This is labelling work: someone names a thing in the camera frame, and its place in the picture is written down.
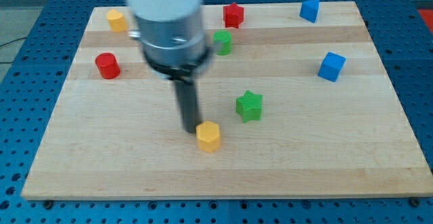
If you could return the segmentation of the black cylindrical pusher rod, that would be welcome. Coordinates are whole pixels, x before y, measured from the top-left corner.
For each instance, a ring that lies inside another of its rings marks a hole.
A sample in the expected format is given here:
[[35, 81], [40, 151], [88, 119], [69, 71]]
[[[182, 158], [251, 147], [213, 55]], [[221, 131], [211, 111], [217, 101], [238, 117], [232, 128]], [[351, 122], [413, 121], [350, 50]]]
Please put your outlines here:
[[196, 84], [194, 80], [174, 80], [173, 85], [183, 128], [188, 133], [195, 133], [202, 122]]

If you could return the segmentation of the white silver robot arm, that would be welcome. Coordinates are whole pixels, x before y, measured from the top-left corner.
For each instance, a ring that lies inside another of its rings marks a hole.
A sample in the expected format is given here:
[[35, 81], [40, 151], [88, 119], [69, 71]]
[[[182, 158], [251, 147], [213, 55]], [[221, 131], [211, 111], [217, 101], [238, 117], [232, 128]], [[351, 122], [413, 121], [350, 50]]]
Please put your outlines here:
[[139, 41], [150, 68], [173, 82], [183, 127], [195, 133], [202, 122], [195, 79], [207, 69], [214, 51], [202, 20], [203, 0], [125, 2], [137, 24], [131, 38]]

